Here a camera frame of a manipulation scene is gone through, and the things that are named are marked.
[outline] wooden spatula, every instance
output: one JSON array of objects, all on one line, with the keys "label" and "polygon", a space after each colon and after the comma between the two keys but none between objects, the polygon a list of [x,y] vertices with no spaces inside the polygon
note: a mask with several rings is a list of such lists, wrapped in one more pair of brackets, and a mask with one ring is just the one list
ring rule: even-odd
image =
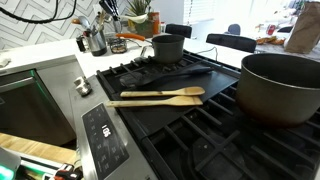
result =
[{"label": "wooden spatula", "polygon": [[204,94],[202,87],[194,86],[178,89],[175,91],[124,91],[121,97],[145,97],[145,96],[196,96]]},{"label": "wooden spatula", "polygon": [[107,107],[133,107],[133,106],[196,106],[202,105],[198,96],[175,96],[166,100],[142,100],[142,101],[108,101]]}]

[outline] stovetop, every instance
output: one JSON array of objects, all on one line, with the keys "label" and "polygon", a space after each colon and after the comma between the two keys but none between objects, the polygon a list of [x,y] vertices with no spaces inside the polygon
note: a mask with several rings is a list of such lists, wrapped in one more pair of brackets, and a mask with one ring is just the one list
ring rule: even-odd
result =
[{"label": "stovetop", "polygon": [[[133,72],[183,72],[213,67],[210,74],[182,76],[127,88]],[[160,179],[314,179],[320,159],[320,111],[300,127],[272,129],[236,105],[239,69],[185,52],[174,65],[140,61],[97,72],[111,100],[124,90],[174,90],[201,86],[198,107],[135,107],[117,111]]]}]

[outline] window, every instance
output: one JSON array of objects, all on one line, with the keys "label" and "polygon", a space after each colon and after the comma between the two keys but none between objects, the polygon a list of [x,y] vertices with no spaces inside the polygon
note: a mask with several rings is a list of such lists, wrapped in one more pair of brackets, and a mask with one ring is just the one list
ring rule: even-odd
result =
[{"label": "window", "polygon": [[184,0],[183,23],[213,19],[217,0]]}]

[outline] dark nonstick pot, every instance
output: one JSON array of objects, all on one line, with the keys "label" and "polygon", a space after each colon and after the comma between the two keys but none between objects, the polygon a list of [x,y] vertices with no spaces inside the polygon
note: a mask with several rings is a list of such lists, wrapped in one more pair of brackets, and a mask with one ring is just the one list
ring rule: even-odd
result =
[{"label": "dark nonstick pot", "polygon": [[296,56],[255,54],[242,60],[240,109],[272,127],[294,127],[320,107],[320,63]]},{"label": "dark nonstick pot", "polygon": [[152,39],[154,57],[158,63],[171,64],[179,62],[183,56],[184,37],[180,35],[163,35]]}]

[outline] chair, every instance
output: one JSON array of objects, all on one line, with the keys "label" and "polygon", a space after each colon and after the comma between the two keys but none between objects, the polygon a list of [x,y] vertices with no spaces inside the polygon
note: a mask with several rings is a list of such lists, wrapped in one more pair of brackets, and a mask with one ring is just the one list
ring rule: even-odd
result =
[{"label": "chair", "polygon": [[186,38],[190,38],[192,33],[192,27],[178,25],[178,24],[168,24],[166,26],[165,32],[169,34],[177,34],[177,35],[184,36]]},{"label": "chair", "polygon": [[240,31],[241,31],[241,28],[240,28],[239,24],[231,24],[228,27],[228,32],[230,34],[240,35]]},{"label": "chair", "polygon": [[250,53],[254,53],[257,45],[253,39],[227,34],[208,34],[206,42]]},{"label": "chair", "polygon": [[291,30],[293,29],[293,26],[289,26],[289,27],[284,27],[284,28],[281,28],[279,29],[277,32],[291,32]]}]

